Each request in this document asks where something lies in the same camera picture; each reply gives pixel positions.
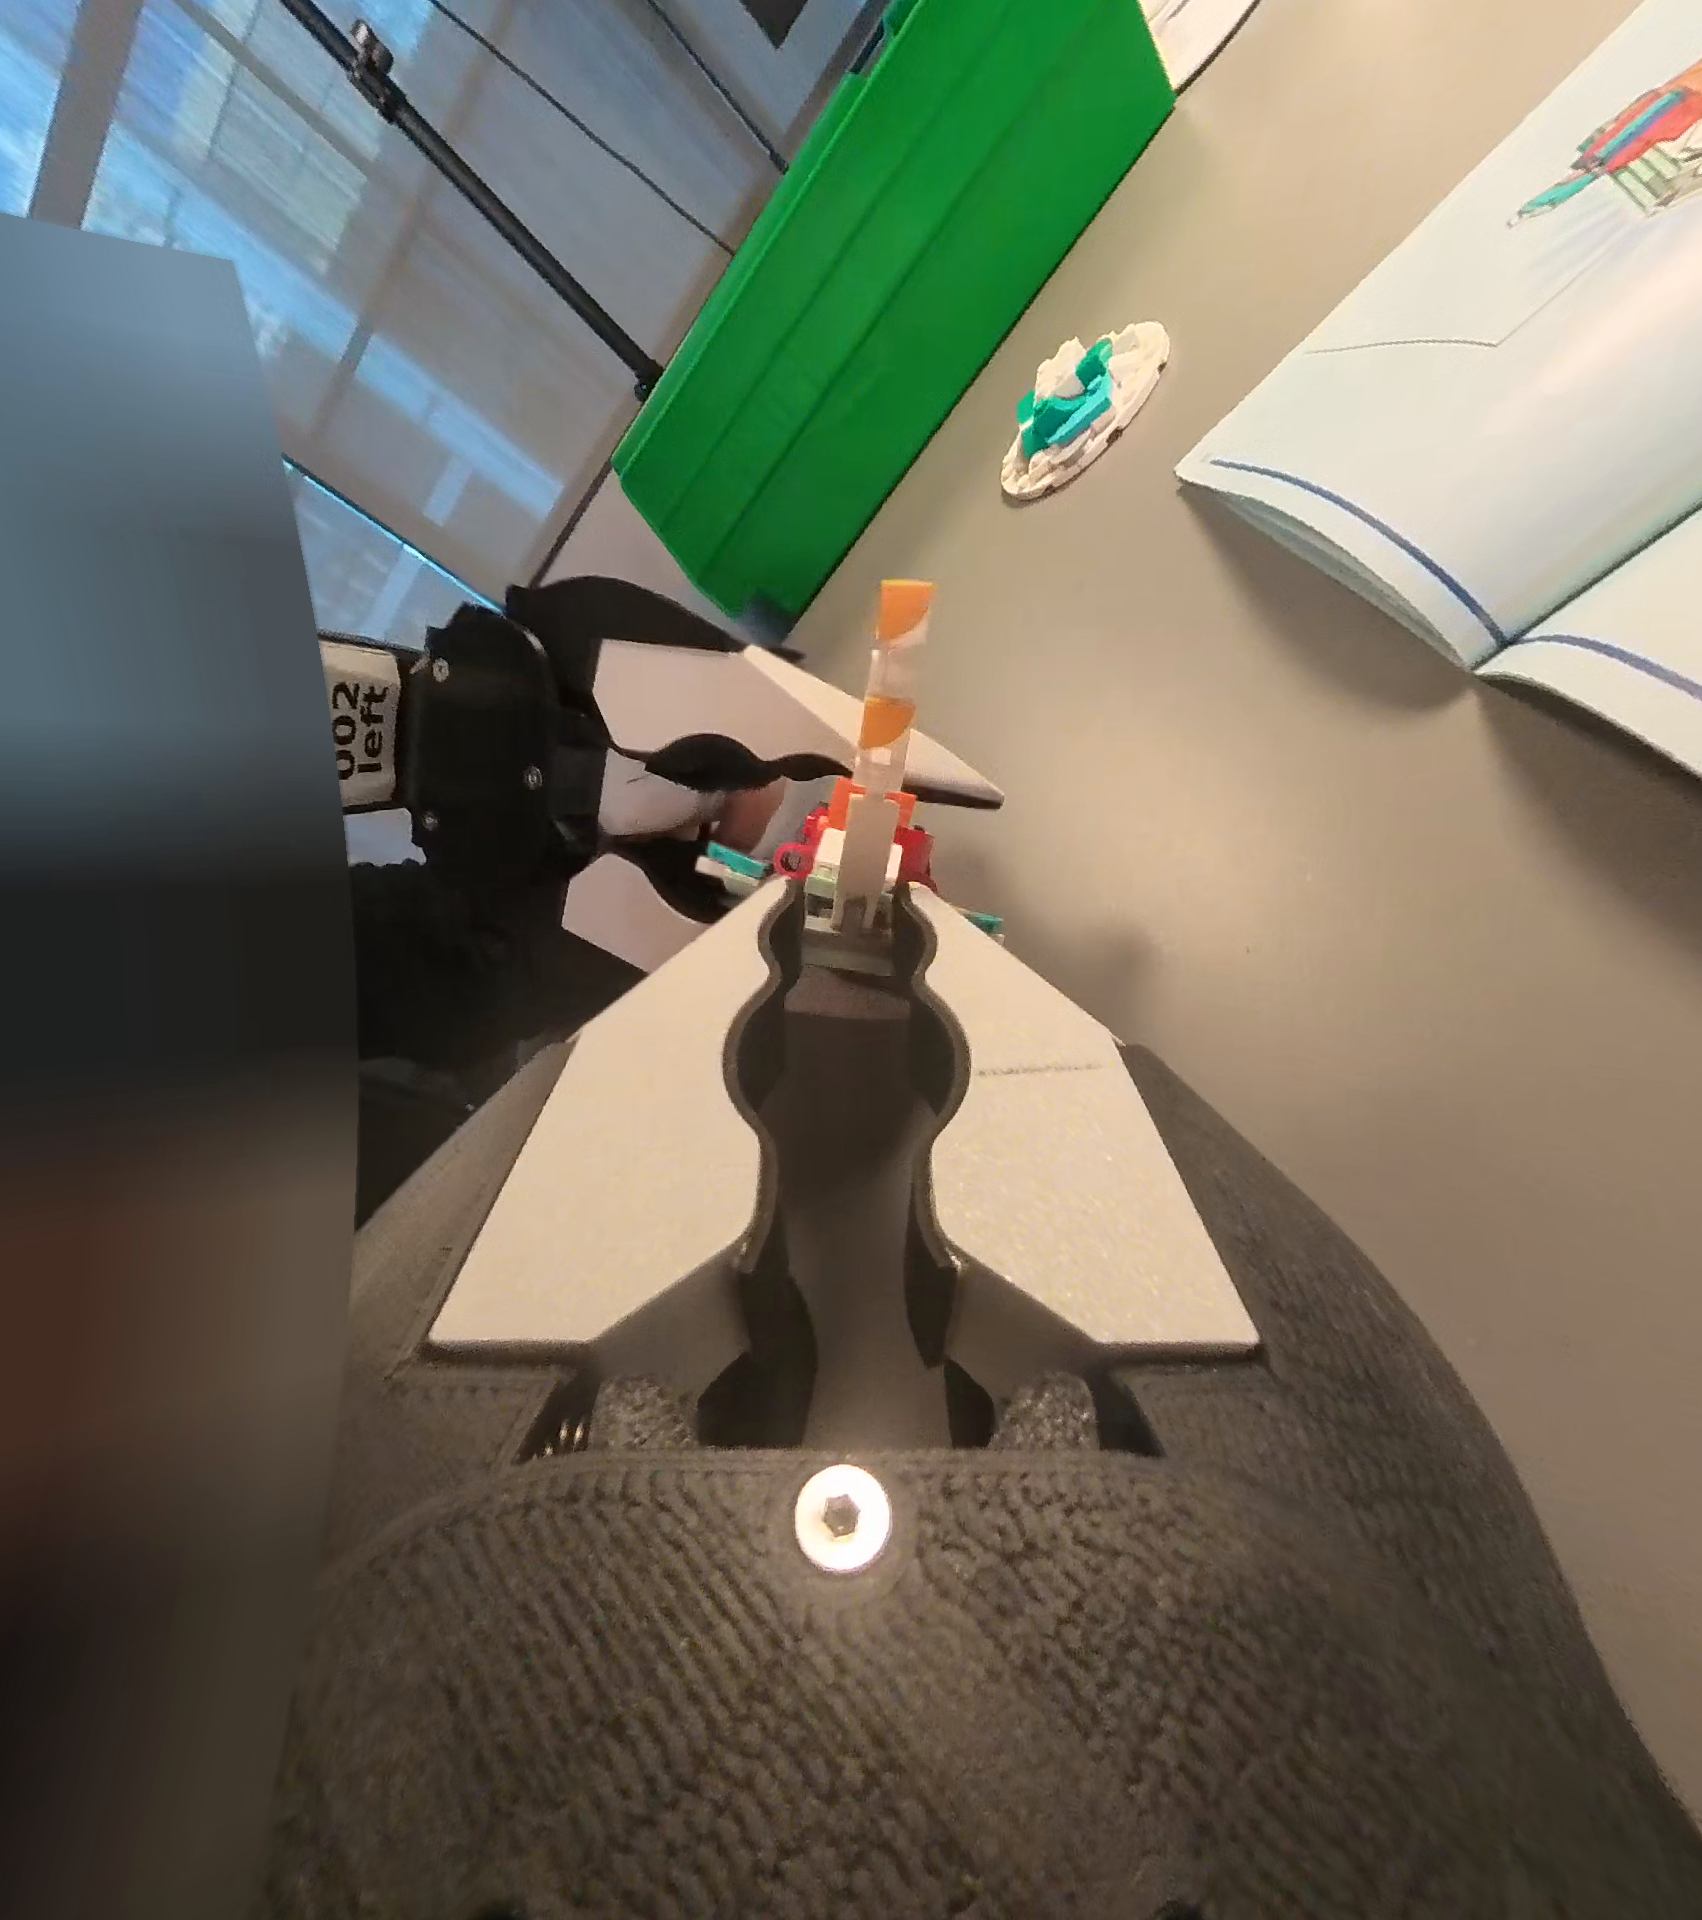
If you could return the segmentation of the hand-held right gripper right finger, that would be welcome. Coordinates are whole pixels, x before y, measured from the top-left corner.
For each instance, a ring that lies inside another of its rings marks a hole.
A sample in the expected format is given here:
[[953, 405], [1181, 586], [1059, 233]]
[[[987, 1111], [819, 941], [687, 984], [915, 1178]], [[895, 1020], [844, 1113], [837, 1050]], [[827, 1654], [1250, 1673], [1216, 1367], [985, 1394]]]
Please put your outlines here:
[[922, 1234], [951, 1277], [940, 1357], [993, 1403], [1046, 1374], [1239, 1362], [1259, 1335], [1115, 1037], [911, 886], [911, 976], [950, 1052]]

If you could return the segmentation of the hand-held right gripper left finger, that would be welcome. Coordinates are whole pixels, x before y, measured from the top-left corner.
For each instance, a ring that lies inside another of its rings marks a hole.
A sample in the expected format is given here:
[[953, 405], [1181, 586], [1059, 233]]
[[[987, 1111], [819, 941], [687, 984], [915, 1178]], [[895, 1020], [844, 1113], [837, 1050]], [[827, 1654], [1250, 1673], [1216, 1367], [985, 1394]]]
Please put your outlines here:
[[767, 1204], [737, 1044], [800, 910], [787, 880], [759, 888], [580, 1028], [436, 1310], [434, 1357], [698, 1396], [745, 1354], [739, 1259]]

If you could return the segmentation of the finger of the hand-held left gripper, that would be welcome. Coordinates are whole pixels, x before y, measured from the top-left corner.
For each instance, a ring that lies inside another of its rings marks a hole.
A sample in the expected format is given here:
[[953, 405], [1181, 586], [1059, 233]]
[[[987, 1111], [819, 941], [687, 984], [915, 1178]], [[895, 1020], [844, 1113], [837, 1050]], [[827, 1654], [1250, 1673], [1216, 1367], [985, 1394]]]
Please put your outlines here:
[[733, 989], [761, 974], [772, 885], [747, 856], [715, 846], [616, 846], [563, 890], [559, 925], [671, 989]]
[[733, 795], [853, 772], [861, 702], [755, 644], [608, 638], [598, 815], [718, 815]]

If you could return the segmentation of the multicoloured lego model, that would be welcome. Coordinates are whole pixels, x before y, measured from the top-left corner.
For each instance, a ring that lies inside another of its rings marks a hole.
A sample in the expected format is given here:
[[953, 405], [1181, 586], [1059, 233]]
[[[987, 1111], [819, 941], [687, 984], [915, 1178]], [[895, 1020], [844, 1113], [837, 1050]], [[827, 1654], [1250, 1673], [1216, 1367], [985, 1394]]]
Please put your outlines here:
[[821, 779], [793, 783], [779, 812], [751, 851], [736, 851], [709, 838], [694, 856], [694, 876], [712, 885], [725, 905], [773, 885], [790, 885], [815, 934], [861, 934], [880, 938], [889, 928], [891, 896], [903, 885], [934, 895], [934, 834], [911, 795], [898, 792], [894, 838], [886, 858], [881, 896], [861, 925], [837, 922], [837, 880], [847, 831], [849, 783]]

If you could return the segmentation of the round white lego base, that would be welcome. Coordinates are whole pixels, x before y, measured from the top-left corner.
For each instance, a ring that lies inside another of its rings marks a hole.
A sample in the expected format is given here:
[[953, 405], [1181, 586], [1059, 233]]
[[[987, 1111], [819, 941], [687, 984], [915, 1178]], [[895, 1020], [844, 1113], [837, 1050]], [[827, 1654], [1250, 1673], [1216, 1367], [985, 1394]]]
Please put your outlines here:
[[1026, 506], [1079, 479], [1129, 428], [1169, 359], [1169, 335], [1154, 320], [1061, 342], [1017, 401], [1002, 497]]

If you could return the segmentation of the lego instruction booklet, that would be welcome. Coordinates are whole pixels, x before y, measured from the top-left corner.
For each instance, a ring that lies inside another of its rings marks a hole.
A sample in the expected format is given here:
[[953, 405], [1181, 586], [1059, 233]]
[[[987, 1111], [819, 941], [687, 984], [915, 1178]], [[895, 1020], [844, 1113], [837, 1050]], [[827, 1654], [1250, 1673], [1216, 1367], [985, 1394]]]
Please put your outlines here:
[[1702, 3], [1640, 4], [1176, 479], [1702, 781]]

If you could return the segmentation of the person's black clothing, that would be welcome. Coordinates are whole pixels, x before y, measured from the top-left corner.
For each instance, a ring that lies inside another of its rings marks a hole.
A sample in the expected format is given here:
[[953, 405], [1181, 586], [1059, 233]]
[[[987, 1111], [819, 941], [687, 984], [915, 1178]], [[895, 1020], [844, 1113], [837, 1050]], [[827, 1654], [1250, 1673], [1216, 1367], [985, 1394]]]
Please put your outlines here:
[[563, 930], [556, 886], [476, 896], [422, 863], [356, 863], [349, 901], [362, 1227], [546, 1044], [641, 973]]

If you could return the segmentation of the green box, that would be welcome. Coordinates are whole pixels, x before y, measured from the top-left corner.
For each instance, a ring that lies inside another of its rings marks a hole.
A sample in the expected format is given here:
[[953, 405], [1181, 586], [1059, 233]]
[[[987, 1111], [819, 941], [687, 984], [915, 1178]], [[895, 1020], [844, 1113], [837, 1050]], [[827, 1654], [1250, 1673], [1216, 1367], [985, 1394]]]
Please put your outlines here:
[[707, 602], [806, 610], [1171, 109], [1141, 4], [886, 11], [611, 458]]

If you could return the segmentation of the black tripod pole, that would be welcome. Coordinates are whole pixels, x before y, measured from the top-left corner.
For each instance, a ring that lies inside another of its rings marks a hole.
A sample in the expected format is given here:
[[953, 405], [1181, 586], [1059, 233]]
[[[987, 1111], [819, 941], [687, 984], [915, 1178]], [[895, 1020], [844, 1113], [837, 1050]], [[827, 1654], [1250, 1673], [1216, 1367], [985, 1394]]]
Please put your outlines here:
[[663, 367], [616, 323], [584, 284], [540, 243], [497, 192], [465, 162], [444, 135], [420, 114], [395, 79], [392, 49], [359, 19], [344, 30], [315, 3], [283, 3], [283, 12], [348, 79], [358, 99], [426, 161], [454, 196], [489, 229], [530, 275], [537, 276], [567, 313], [584, 325], [628, 373], [637, 402], [645, 402], [663, 378]]

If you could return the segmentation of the window with blinds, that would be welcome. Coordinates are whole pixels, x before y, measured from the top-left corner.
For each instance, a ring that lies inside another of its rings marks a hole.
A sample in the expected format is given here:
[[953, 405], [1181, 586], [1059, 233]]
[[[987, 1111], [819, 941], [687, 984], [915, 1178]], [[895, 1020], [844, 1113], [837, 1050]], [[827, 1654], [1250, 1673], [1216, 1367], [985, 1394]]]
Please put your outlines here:
[[[661, 364], [881, 4], [319, 11]], [[286, 4], [0, 3], [0, 213], [234, 266], [319, 626], [576, 573], [698, 602], [610, 473], [631, 371]]]

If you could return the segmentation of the white paper sheet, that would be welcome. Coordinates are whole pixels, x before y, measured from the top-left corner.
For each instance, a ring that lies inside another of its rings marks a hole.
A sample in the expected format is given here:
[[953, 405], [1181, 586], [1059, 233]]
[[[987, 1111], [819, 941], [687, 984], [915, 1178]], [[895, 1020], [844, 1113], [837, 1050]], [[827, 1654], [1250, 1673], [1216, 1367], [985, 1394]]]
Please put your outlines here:
[[1145, 30], [1174, 90], [1186, 89], [1231, 40], [1258, 3], [1140, 3]]

